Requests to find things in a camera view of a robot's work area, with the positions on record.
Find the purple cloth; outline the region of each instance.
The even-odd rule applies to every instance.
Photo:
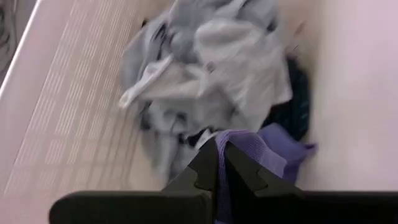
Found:
[[[251,159],[254,159],[274,174],[282,177],[286,160],[271,151],[264,140],[256,133],[250,131],[229,130],[219,133],[216,143],[219,153],[217,191],[218,211],[217,219],[221,222],[232,223],[231,203],[229,199],[229,187],[225,174],[224,149],[230,141],[240,150],[245,152]]]
[[[219,153],[217,223],[233,223],[224,163],[224,149],[228,141],[275,175],[293,183],[300,163],[313,147],[295,142],[278,124],[265,127],[259,134],[245,130],[219,133],[216,137]]]
[[[270,124],[258,132],[267,146],[287,161],[283,179],[295,183],[300,164],[308,153],[315,148],[314,144],[303,144],[294,140],[279,124]]]

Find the dark teal clothing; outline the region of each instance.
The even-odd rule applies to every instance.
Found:
[[[288,58],[290,84],[293,98],[281,105],[275,105],[262,127],[277,123],[296,141],[301,140],[308,131],[310,121],[310,92],[307,74],[299,68],[294,58]]]

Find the light gray fabric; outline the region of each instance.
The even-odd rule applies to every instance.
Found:
[[[175,176],[196,155],[181,135],[258,131],[272,105],[290,100],[278,28],[268,29],[276,16],[275,0],[176,0],[129,44],[119,105],[151,102],[159,173]]]
[[[209,73],[194,65],[184,65],[172,56],[150,63],[142,79],[126,92],[121,102],[152,101],[151,125],[174,134],[196,134],[208,126],[221,129],[248,127],[242,113],[223,93],[223,84],[213,82]],[[178,114],[185,118],[178,119]]]
[[[193,36],[200,25],[216,15],[228,18],[236,15],[235,19],[252,22],[268,33],[268,26],[277,21],[276,1],[176,0],[171,9],[150,21],[127,46],[121,64],[123,89],[127,90],[141,78],[147,64],[155,62],[159,52],[161,55],[171,52],[183,63],[196,63]],[[155,38],[163,24],[167,35]]]
[[[120,69],[123,90],[135,85],[141,79],[148,63],[157,60],[159,52],[162,51],[162,42],[165,39],[159,31],[166,23],[168,15],[169,13],[165,11],[148,23],[125,49]]]
[[[236,103],[248,126],[257,131],[271,106],[292,97],[283,49],[274,34],[246,21],[214,19],[195,35],[195,50],[212,64],[208,82],[218,83]]]

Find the clothing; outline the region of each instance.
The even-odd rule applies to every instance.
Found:
[[[264,35],[250,22],[213,19],[203,24],[195,51],[212,67],[207,82],[219,84],[248,121],[239,128],[257,131],[273,104],[292,97],[282,46],[275,34]]]
[[[128,45],[119,105],[137,103],[141,127],[156,133],[160,148],[148,150],[162,151],[161,175],[183,158],[176,142],[207,127],[258,131],[291,99],[279,25],[274,0],[176,0]]]
[[[288,58],[290,84],[293,97],[290,101],[275,105],[262,127],[272,123],[280,124],[297,141],[301,140],[309,129],[310,90],[308,77],[294,58]]]
[[[283,179],[296,182],[300,164],[306,156],[315,149],[314,144],[304,144],[295,141],[279,124],[270,124],[258,132],[267,146],[286,160]]]
[[[258,134],[237,130],[219,133],[216,137],[219,152],[217,220],[225,223],[232,223],[224,163],[224,149],[228,141],[278,177],[293,184],[297,178],[299,165],[314,148],[314,145],[295,142],[278,124],[267,126]]]

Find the black plastic part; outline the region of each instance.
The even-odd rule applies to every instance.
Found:
[[[203,194],[180,192],[78,192],[51,208],[51,224],[209,223]]]
[[[77,192],[51,208],[50,224],[214,222],[218,150],[210,139],[161,192]]]
[[[303,192],[233,144],[224,152],[234,223],[398,223],[396,192]]]

